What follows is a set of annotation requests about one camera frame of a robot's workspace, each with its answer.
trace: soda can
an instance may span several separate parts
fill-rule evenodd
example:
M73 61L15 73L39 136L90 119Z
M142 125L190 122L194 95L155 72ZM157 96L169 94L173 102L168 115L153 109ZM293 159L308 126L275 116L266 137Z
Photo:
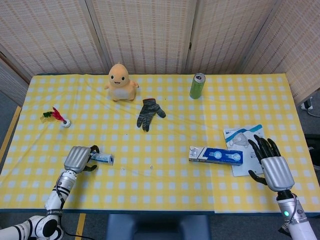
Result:
M196 73L192 80L190 89L190 97L198 99L201 96L202 89L204 88L206 76L203 73Z

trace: knit glove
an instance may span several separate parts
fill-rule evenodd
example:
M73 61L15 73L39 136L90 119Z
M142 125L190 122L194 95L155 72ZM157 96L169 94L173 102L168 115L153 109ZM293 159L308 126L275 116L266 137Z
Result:
M138 120L136 121L137 127L140 128L142 124L142 129L148 132L151 120L156 113L161 118L166 117L166 113L161 109L159 104L156 103L156 100L154 98L144 99L143 107L140 111Z

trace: glove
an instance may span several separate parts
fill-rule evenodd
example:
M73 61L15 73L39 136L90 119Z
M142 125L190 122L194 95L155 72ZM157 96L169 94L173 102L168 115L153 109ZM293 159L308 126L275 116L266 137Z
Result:
M155 114L158 114L161 118L166 117L166 113L161 109L159 104L156 103L154 98L147 98L143 100L143 107L140 111L139 117L136 121L138 128L141 127L146 132L149 131L151 120Z
M279 149L274 141L270 138L267 141L254 135L258 145L248 140L252 146L259 163L261 164L264 177L257 176L254 171L249 170L250 176L258 183L267 185L272 191L280 192L289 190L295 184L294 178L290 172L288 164L283 156L281 156Z

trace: orange plush toy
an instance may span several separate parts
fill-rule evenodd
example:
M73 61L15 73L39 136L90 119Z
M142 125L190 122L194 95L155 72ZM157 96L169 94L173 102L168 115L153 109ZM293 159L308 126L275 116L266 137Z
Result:
M129 79L126 67L118 63L110 69L109 82L104 89L109 89L109 95L113 101L133 101L138 87L136 82Z

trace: robotic arm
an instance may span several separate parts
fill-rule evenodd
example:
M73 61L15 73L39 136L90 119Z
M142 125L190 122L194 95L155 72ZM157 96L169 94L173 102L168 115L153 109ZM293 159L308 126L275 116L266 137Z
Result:
M74 146L69 152L64 168L66 171L58 177L53 190L44 207L46 216L32 216L25 222L0 230L0 239L27 240L30 237L46 240L61 240L64 231L58 223L61 221L64 204L76 183L77 174L82 171L93 171L97 165L86 166L91 158L91 153L99 148Z
M290 191L295 181L277 145L269 138L267 141L257 135L254 135L254 138L258 145L250 139L248 141L261 164L265 178L257 176L252 170L248 172L256 182L277 192L276 201L284 217L284 225L279 232L293 240L317 240L299 199Z

